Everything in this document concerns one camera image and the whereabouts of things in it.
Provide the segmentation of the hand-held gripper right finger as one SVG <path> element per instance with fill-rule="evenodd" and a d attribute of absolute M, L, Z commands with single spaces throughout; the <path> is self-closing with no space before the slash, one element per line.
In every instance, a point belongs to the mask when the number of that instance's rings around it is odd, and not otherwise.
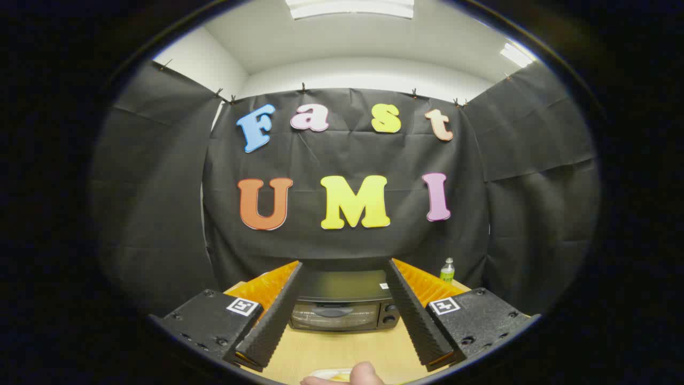
<path fill-rule="evenodd" d="M 386 283 L 426 370 L 476 360 L 526 331 L 527 315 L 486 288 L 464 290 L 392 258 Z"/>

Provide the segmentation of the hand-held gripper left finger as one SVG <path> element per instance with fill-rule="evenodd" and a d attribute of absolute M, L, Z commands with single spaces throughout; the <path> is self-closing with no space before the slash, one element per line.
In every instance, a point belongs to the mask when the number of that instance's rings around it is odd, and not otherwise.
<path fill-rule="evenodd" d="M 150 320 L 164 336 L 215 366 L 263 371 L 296 304 L 303 264 L 293 261 L 231 290 L 206 289 Z"/>

